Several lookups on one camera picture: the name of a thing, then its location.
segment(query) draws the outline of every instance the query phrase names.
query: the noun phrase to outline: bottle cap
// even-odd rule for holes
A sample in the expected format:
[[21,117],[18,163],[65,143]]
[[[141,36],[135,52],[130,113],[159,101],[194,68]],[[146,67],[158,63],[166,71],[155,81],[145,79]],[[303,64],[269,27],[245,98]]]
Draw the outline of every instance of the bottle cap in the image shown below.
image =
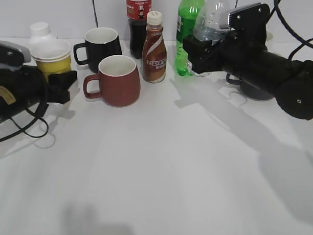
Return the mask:
[[44,22],[32,24],[30,31],[32,36],[45,36],[51,33],[49,25]]
[[162,13],[158,11],[150,11],[148,13],[148,24],[160,25],[162,24]]

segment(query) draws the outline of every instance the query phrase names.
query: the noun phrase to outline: black mug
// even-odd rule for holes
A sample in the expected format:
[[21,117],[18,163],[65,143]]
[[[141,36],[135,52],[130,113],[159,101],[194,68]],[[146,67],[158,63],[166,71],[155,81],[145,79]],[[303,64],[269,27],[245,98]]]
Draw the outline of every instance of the black mug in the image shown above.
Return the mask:
[[240,89],[243,94],[246,96],[255,99],[255,100],[270,100],[273,99],[274,96],[269,94],[266,91],[259,90],[254,86],[244,82],[243,80],[234,80],[230,79],[230,74],[228,73],[226,76],[226,81],[232,85],[240,85]]
[[[87,60],[80,61],[77,50],[85,47]],[[78,65],[89,65],[94,73],[98,73],[99,63],[111,55],[121,55],[122,49],[118,33],[112,28],[94,28],[85,34],[85,42],[76,44],[73,48],[74,58]]]

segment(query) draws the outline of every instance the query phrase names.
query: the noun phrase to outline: mug handle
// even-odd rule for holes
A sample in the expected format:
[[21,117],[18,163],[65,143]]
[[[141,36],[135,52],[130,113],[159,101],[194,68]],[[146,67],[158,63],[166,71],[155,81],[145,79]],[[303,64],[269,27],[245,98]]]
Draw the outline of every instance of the mug handle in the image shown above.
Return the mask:
[[230,79],[230,74],[228,73],[226,76],[226,81],[232,85],[241,85],[241,80]]
[[101,93],[100,92],[97,92],[97,93],[88,93],[87,92],[87,85],[88,85],[88,83],[91,82],[91,81],[94,81],[94,80],[99,80],[99,75],[98,74],[90,75],[90,76],[86,77],[85,80],[84,80],[84,85],[83,85],[84,95],[88,99],[96,99],[96,98],[100,98],[101,97]]
[[73,48],[74,58],[75,58],[76,63],[77,63],[78,65],[86,65],[86,64],[89,64],[89,59],[80,61],[80,60],[78,59],[78,57],[77,57],[77,50],[78,50],[79,48],[84,48],[84,47],[86,47],[86,43],[76,44],[76,45],[74,46],[74,48]]

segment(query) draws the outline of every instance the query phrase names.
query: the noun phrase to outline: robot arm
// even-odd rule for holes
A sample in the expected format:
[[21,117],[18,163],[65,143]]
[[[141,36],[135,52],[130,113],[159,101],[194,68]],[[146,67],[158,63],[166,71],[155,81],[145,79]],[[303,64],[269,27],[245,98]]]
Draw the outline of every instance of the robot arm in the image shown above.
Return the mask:
[[220,28],[232,29],[215,45],[194,37],[184,49],[197,73],[225,71],[240,81],[276,97],[279,106],[295,118],[313,118],[313,61],[291,61],[268,52],[266,23],[269,6],[252,4],[226,11]]

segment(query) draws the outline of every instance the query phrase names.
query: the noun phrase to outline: white background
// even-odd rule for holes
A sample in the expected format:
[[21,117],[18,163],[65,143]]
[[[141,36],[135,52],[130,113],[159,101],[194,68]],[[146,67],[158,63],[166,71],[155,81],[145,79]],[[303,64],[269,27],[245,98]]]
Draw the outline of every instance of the white background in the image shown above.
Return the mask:
[[[141,80],[125,108],[85,99],[92,73],[72,61],[78,81],[69,103],[49,106],[49,134],[0,143],[0,235],[313,235],[312,122],[275,99],[246,99],[224,72],[179,77],[175,44],[166,42],[166,79]],[[296,45],[274,51],[288,56]],[[5,122],[0,137],[13,130]]]
[[[181,0],[153,0],[153,10],[164,15],[164,38],[174,41],[177,12]],[[257,2],[239,0],[239,5]],[[273,0],[262,0],[273,7]],[[95,0],[100,26],[115,28],[121,40],[129,39],[126,0]],[[313,37],[310,12],[312,0],[282,0],[281,10],[287,22],[305,39]],[[95,27],[91,0],[2,0],[0,6],[0,37],[29,37],[32,23],[48,22],[60,38],[83,38]],[[276,15],[268,25],[276,42],[295,42],[282,27]]]

